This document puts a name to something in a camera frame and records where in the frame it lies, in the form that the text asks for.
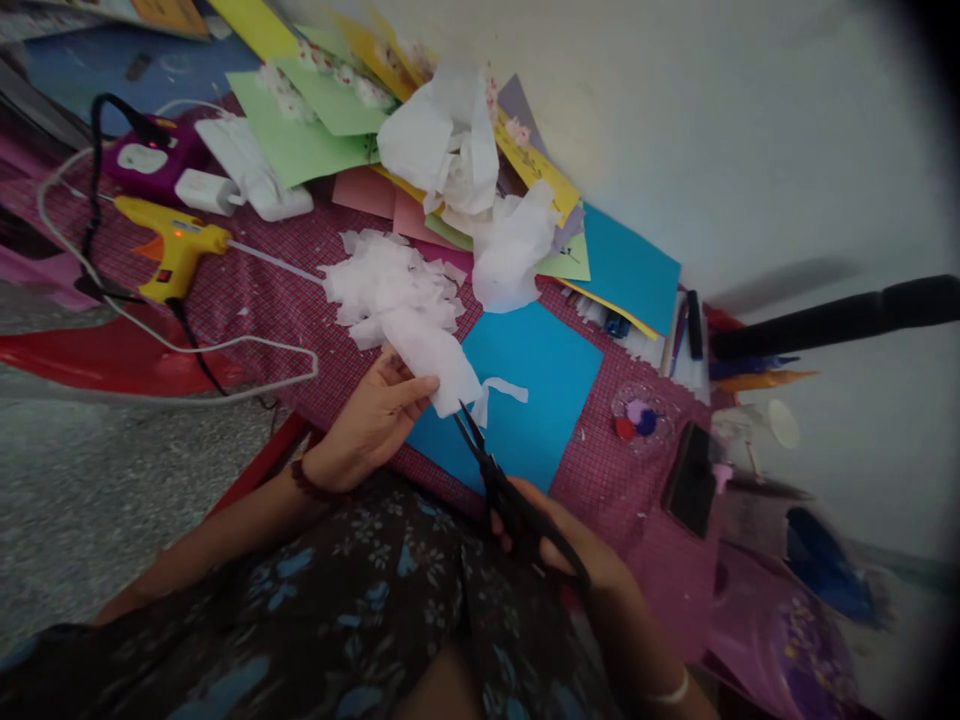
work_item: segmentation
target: gray floor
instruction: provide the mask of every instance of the gray floor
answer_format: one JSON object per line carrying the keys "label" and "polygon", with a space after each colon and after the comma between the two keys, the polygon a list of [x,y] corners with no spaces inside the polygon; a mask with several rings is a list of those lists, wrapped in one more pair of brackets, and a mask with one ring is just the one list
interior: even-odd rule
{"label": "gray floor", "polygon": [[[97,324],[0,282],[0,335]],[[252,401],[161,410],[23,399],[0,365],[0,656],[56,622],[88,620],[195,526],[269,435]]]}

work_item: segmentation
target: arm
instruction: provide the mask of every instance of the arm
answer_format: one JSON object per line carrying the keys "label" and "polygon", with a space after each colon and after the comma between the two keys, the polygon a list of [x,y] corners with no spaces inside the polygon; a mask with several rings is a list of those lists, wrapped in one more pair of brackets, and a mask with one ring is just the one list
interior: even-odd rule
{"label": "arm", "polygon": [[[638,714],[641,710],[652,711],[669,720],[716,718],[716,710],[696,681],[687,676],[686,667],[660,632],[633,575],[613,549],[526,480],[510,478],[510,482],[550,519],[590,573],[592,589],[586,602],[590,627],[603,653],[613,690],[624,708]],[[494,534],[509,551],[512,541],[496,514],[491,524]],[[576,575],[546,538],[540,543],[540,555],[549,567]],[[677,693],[684,682],[688,689],[677,702],[657,701]]]}
{"label": "arm", "polygon": [[[304,455],[307,479],[329,492],[353,490],[400,449],[438,387],[435,377],[415,379],[393,348],[385,346],[330,432]],[[287,540],[326,508],[304,495],[285,468],[174,543],[108,602],[94,622],[104,625],[192,585],[217,565]]]}

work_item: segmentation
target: green paper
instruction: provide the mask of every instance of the green paper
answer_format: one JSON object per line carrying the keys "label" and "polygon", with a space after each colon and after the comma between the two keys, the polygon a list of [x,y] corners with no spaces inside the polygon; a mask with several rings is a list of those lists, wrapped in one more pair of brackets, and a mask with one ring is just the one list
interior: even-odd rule
{"label": "green paper", "polygon": [[578,233],[570,238],[559,255],[545,257],[537,265],[537,273],[566,280],[590,280],[590,261],[587,258],[587,234]]}
{"label": "green paper", "polygon": [[427,215],[426,219],[423,221],[423,224],[427,226],[428,230],[433,230],[437,235],[442,237],[447,242],[453,243],[461,250],[473,252],[473,238],[466,233],[462,233],[456,228],[447,225],[436,215],[432,213]]}
{"label": "green paper", "polygon": [[257,74],[227,73],[250,132],[286,188],[379,162],[376,142],[366,135],[335,137],[323,123],[288,120],[276,98],[257,87]]}
{"label": "green paper", "polygon": [[307,70],[299,58],[273,58],[271,62],[290,78],[332,135],[372,135],[386,121],[387,114],[364,105],[355,88],[344,87],[332,75]]}
{"label": "green paper", "polygon": [[350,43],[347,42],[347,39],[343,37],[338,30],[334,30],[333,28],[311,28],[306,25],[297,25],[296,28],[314,45],[319,45],[331,55],[335,55],[343,60],[347,65],[352,67],[356,66],[357,60],[353,57],[353,53],[350,52]]}
{"label": "green paper", "polygon": [[[450,227],[436,215],[427,215],[424,225],[461,250],[473,252],[473,238]],[[552,255],[541,260],[537,265],[537,274],[589,282],[590,261],[587,256],[586,233],[577,233],[570,238],[567,247],[559,255]]]}

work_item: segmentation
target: extension cord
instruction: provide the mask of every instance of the extension cord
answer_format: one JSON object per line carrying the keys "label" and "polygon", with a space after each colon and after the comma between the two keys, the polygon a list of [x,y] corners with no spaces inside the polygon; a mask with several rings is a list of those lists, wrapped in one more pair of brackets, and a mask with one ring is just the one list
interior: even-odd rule
{"label": "extension cord", "polygon": [[198,120],[194,129],[261,218],[276,222],[313,210],[313,197],[306,188],[298,185],[288,190],[281,185],[246,118]]}

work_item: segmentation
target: white bangle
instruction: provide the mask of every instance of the white bangle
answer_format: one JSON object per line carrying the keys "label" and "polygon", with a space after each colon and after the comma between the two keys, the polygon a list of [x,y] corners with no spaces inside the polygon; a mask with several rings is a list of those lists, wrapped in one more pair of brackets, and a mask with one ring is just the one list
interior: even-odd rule
{"label": "white bangle", "polygon": [[680,683],[680,687],[674,690],[669,695],[647,695],[647,700],[650,702],[655,702],[660,705],[676,705],[678,702],[683,700],[687,696],[687,690],[690,689],[690,673],[687,672],[687,669],[683,669],[683,682]]}

